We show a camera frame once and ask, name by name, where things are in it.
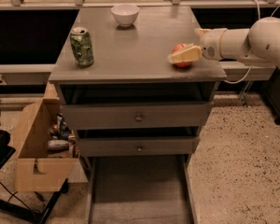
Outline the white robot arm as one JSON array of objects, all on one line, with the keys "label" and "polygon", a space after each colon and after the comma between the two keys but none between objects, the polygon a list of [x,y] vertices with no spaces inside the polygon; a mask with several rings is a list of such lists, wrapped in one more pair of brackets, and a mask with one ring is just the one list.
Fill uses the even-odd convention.
[{"label": "white robot arm", "polygon": [[277,66],[280,70],[280,19],[266,17],[247,29],[195,30],[199,45],[189,44],[172,52],[169,63],[190,63],[207,60],[232,59],[247,66]]}]

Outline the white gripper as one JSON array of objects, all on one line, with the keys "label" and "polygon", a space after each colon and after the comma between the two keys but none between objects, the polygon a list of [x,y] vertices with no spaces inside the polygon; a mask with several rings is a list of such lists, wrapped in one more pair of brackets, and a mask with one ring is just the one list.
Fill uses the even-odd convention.
[{"label": "white gripper", "polygon": [[221,38],[226,28],[203,29],[196,28],[194,33],[200,41],[200,46],[186,45],[172,52],[167,60],[169,63],[188,63],[198,61],[202,56],[208,60],[222,60],[220,52]]}]

